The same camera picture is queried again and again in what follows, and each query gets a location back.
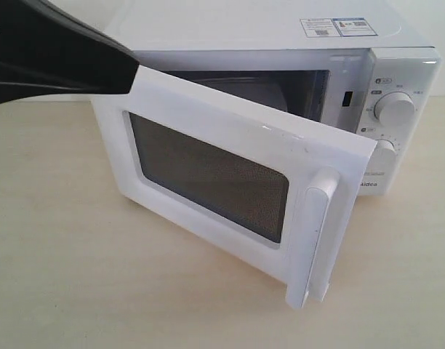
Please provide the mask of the white microwave door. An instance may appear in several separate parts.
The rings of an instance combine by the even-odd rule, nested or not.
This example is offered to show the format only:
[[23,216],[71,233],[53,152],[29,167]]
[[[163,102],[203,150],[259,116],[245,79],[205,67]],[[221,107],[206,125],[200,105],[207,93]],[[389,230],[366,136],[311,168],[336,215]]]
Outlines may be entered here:
[[145,67],[92,106],[124,196],[325,297],[374,140]]

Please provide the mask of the white plastic food container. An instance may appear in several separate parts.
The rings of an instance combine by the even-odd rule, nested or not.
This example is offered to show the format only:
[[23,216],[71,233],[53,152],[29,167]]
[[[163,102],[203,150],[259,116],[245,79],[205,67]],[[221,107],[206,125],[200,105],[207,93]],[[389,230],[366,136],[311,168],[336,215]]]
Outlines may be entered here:
[[288,111],[281,87],[274,81],[262,78],[228,79],[220,90],[230,95],[249,100],[279,111]]

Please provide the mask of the white Midea microwave body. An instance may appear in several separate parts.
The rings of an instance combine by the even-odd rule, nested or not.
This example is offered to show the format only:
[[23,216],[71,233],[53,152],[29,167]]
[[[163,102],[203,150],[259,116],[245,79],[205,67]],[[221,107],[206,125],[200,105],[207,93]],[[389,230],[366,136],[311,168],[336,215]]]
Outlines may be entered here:
[[[300,24],[339,17],[364,17],[378,36],[310,38]],[[268,79],[288,113],[389,140],[396,160],[378,169],[372,155],[362,196],[389,190],[441,65],[434,44],[386,1],[126,1],[105,33],[147,68],[217,90],[228,79]],[[415,114],[384,127],[374,106],[392,92],[408,94]]]

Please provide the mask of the white lower microwave knob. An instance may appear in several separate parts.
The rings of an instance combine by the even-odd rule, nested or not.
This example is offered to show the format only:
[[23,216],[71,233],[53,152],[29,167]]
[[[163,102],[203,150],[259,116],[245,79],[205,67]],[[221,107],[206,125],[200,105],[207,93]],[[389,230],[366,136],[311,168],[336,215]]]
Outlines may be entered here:
[[378,169],[387,169],[393,166],[396,160],[396,149],[393,143],[389,140],[378,140],[373,159]]

